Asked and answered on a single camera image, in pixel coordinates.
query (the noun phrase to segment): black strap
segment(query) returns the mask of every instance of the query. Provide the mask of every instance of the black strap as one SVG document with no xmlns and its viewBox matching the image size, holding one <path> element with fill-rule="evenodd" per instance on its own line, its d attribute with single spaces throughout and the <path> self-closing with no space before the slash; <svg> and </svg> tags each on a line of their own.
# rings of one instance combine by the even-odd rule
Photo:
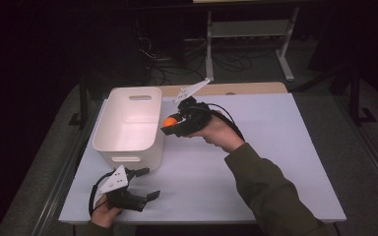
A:
<svg viewBox="0 0 378 236">
<path fill-rule="evenodd" d="M 104 174 L 102 177 L 97 180 L 97 182 L 92 187 L 91 196 L 89 197 L 89 215 L 92 217 L 92 214 L 94 213 L 94 201 L 95 201 L 95 195 L 97 191 L 97 186 L 99 186 L 99 183 L 106 177 L 111 176 L 115 172 L 115 169 L 109 173 Z"/>
<path fill-rule="evenodd" d="M 238 129 L 238 127 L 235 125 L 235 123 L 232 123 L 228 118 L 226 118 L 226 116 L 222 115 L 221 113 L 217 112 L 216 110 L 212 110 L 211 112 L 213 113 L 213 115 L 217 116 L 223 122 L 225 122 L 238 135 L 238 137 L 241 140 L 245 141 L 243 135 L 241 134 L 241 131 Z"/>
</svg>

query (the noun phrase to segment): bin handle cutout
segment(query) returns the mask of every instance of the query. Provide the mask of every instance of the bin handle cutout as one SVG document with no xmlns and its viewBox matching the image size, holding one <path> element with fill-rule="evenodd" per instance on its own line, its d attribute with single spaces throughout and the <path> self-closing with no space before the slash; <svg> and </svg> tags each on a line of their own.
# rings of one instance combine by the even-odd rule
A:
<svg viewBox="0 0 378 236">
<path fill-rule="evenodd" d="M 150 101 L 150 100 L 152 100 L 152 97 L 150 95 L 130 95 L 128 98 L 130 100 L 135 100 L 135 101 L 141 101 L 141 100 Z"/>
<path fill-rule="evenodd" d="M 114 156 L 111 160 L 114 162 L 140 162 L 141 158 L 137 156 Z"/>
</svg>

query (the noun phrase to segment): white storage bin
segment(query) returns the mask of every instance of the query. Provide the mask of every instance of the white storage bin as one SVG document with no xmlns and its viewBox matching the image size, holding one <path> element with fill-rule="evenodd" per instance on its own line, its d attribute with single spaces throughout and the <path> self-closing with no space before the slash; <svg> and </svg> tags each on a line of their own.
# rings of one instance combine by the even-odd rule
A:
<svg viewBox="0 0 378 236">
<path fill-rule="evenodd" d="M 94 148 L 114 168 L 157 169 L 164 141 L 160 109 L 159 88 L 113 89 L 97 122 Z"/>
</svg>

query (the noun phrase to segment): black cable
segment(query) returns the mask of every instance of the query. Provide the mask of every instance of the black cable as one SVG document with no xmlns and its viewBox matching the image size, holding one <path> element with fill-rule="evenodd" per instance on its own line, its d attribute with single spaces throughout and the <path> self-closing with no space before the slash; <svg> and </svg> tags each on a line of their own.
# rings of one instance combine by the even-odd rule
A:
<svg viewBox="0 0 378 236">
<path fill-rule="evenodd" d="M 176 76 L 189 75 L 189 74 L 195 73 L 195 74 L 197 74 L 201 78 L 202 81 L 204 80 L 204 76 L 201 73 L 199 73 L 199 72 L 197 72 L 195 70 L 192 70 L 190 68 L 181 68 L 181 69 L 189 70 L 190 72 L 188 72 L 188 73 L 175 73 L 175 72 L 164 70 L 161 67 L 157 67 L 157 69 L 161 70 L 161 71 L 163 71 L 165 73 L 168 73 L 168 74 L 171 74 L 171 75 L 176 75 Z"/>
<path fill-rule="evenodd" d="M 225 71 L 229 71 L 229 72 L 242 72 L 244 69 L 241 67 L 236 67 L 234 65 L 231 65 L 231 64 L 228 64 L 228 63 L 225 63 L 223 62 L 220 58 L 216 57 L 216 56 L 212 56 L 212 58 L 214 59 L 214 62 L 220 66 L 223 70 Z"/>
<path fill-rule="evenodd" d="M 199 69 L 201 69 L 202 65 L 204 65 L 204 61 L 205 61 L 205 55 L 201 57 L 201 62 L 198 64 L 198 66 L 196 67 L 196 69 L 192 69 L 194 71 L 199 71 Z M 192 60 L 188 61 L 185 65 L 187 65 L 189 62 L 195 60 L 195 58 L 193 58 Z"/>
<path fill-rule="evenodd" d="M 231 41 L 231 47 L 228 48 L 228 51 L 229 53 L 232 53 L 234 54 L 237 58 L 234 59 L 234 60 L 230 60 L 230 59 L 227 59 L 229 62 L 234 62 L 234 61 L 240 61 L 242 59 L 248 59 L 248 54 L 250 53 L 249 51 L 248 52 L 244 52 L 244 53 L 240 53 L 239 50 L 236 48 L 237 46 L 235 45 L 234 41 L 232 40 Z"/>
<path fill-rule="evenodd" d="M 334 228 L 336 229 L 336 233 L 337 233 L 337 235 L 338 235 L 338 236 L 342 236 L 342 234 L 340 233 L 339 226 L 337 225 L 337 222 L 334 222 L 333 225 L 334 225 Z"/>
<path fill-rule="evenodd" d="M 183 70 L 188 70 L 188 72 L 171 72 L 171 71 L 167 71 L 165 70 L 164 68 L 169 68 L 169 69 L 183 69 Z M 184 67 L 178 67 L 178 66 L 160 66 L 160 67 L 157 67 L 158 70 L 161 70 L 161 71 L 164 71 L 168 74 L 171 74 L 171 75 L 175 75 L 175 76 L 183 76 L 183 75 L 189 75 L 189 74 L 192 74 L 193 71 L 191 69 L 188 69 L 188 68 L 184 68 Z"/>
<path fill-rule="evenodd" d="M 189 57 L 191 54 L 196 54 L 199 51 L 201 51 L 202 49 L 205 49 L 207 47 L 207 41 L 204 38 L 200 38 L 199 41 L 201 42 L 201 44 L 195 45 L 196 46 L 195 48 L 191 49 L 188 52 L 185 52 L 185 57 Z"/>
<path fill-rule="evenodd" d="M 164 86 L 164 83 L 167 82 L 170 86 L 171 86 L 171 80 L 169 79 L 166 79 L 165 77 L 152 77 L 153 81 L 154 81 L 154 86 Z"/>
<path fill-rule="evenodd" d="M 228 111 L 225 110 L 225 108 L 223 108 L 222 106 L 220 105 L 217 105 L 217 104 L 213 104 L 213 103 L 207 103 L 207 105 L 212 105 L 212 106 L 216 106 L 216 107 L 219 107 L 220 109 L 222 109 L 228 116 L 229 116 L 229 119 L 231 119 L 232 123 L 235 124 L 234 120 L 232 119 L 232 116 L 229 114 Z"/>
<path fill-rule="evenodd" d="M 275 48 L 268 49 L 267 51 L 263 52 L 261 55 L 258 55 L 258 56 L 248 56 L 248 57 L 249 57 L 250 59 L 263 58 L 263 57 L 269 55 L 270 53 L 275 52 L 275 50 L 276 50 L 276 47 L 275 47 Z"/>
<path fill-rule="evenodd" d="M 104 205 L 104 204 L 106 204 L 106 201 L 103 202 L 103 203 L 101 203 L 101 204 L 99 204 L 98 206 L 95 206 L 95 207 L 94 207 L 94 210 L 96 210 L 97 208 L 99 208 L 100 206 L 102 206 L 102 205 Z"/>
<path fill-rule="evenodd" d="M 244 70 L 248 70 L 248 69 L 250 69 L 253 66 L 253 63 L 251 62 L 250 58 L 248 58 L 247 56 L 238 56 L 238 55 L 235 55 L 237 57 L 236 59 L 232 59 L 228 55 L 225 55 L 225 54 L 223 54 L 222 56 L 225 58 L 226 61 L 228 61 L 230 63 L 238 62 L 241 65 L 243 71 Z M 247 61 L 248 64 L 245 65 L 242 62 L 242 60 Z"/>
<path fill-rule="evenodd" d="M 157 82 L 156 82 L 156 79 L 161 79 L 161 83 L 159 84 L 160 86 L 162 86 L 164 84 L 164 82 L 168 81 L 169 84 L 171 85 L 171 81 L 168 80 L 166 77 L 165 77 L 165 72 L 160 70 L 159 68 L 157 67 L 153 67 L 152 70 L 157 70 L 159 71 L 161 74 L 162 74 L 162 77 L 161 78 L 156 78 L 154 76 L 151 76 L 152 79 L 154 79 L 154 83 L 155 83 L 155 86 L 157 86 Z"/>
<path fill-rule="evenodd" d="M 92 213 L 94 212 L 94 201 L 95 201 L 95 195 L 97 191 L 97 186 L 99 186 L 99 183 L 106 177 L 111 176 L 115 172 L 115 169 L 112 170 L 109 173 L 104 174 L 102 177 L 100 177 L 97 182 L 92 186 L 91 196 L 89 197 L 89 216 L 92 216 Z"/>
<path fill-rule="evenodd" d="M 229 113 L 225 109 L 223 109 L 223 107 L 221 107 L 219 105 L 216 105 L 216 104 L 212 104 L 212 105 L 215 105 L 215 106 L 221 108 L 230 117 L 231 120 L 229 120 L 224 115 L 222 115 L 221 113 L 217 112 L 216 110 L 210 110 L 210 109 L 203 108 L 203 107 L 198 107 L 198 106 L 188 106 L 188 107 L 185 107 L 185 108 L 180 109 L 180 110 L 182 111 L 182 110 L 197 109 L 197 110 L 202 110 L 202 111 L 209 112 L 212 115 L 215 115 L 218 118 L 220 118 L 223 122 L 225 122 L 225 124 L 228 125 L 238 135 L 238 137 L 240 137 L 241 140 L 245 141 L 243 135 L 241 134 L 241 131 L 235 125 L 235 122 L 232 120 L 232 117 L 229 115 Z"/>
</svg>

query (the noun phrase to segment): wrist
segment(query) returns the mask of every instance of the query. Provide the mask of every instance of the wrist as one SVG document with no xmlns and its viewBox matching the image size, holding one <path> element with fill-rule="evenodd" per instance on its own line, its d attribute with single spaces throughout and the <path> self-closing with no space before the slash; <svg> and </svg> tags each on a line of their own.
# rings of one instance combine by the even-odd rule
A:
<svg viewBox="0 0 378 236">
<path fill-rule="evenodd" d="M 240 148 L 244 144 L 245 144 L 245 142 L 243 140 L 238 139 L 238 140 L 234 141 L 234 143 L 232 143 L 227 150 L 228 150 L 229 153 L 231 153 L 231 152 L 235 151 L 236 149 Z"/>
<path fill-rule="evenodd" d="M 113 219 L 93 216 L 91 217 L 91 222 L 103 228 L 110 228 L 112 226 Z"/>
</svg>

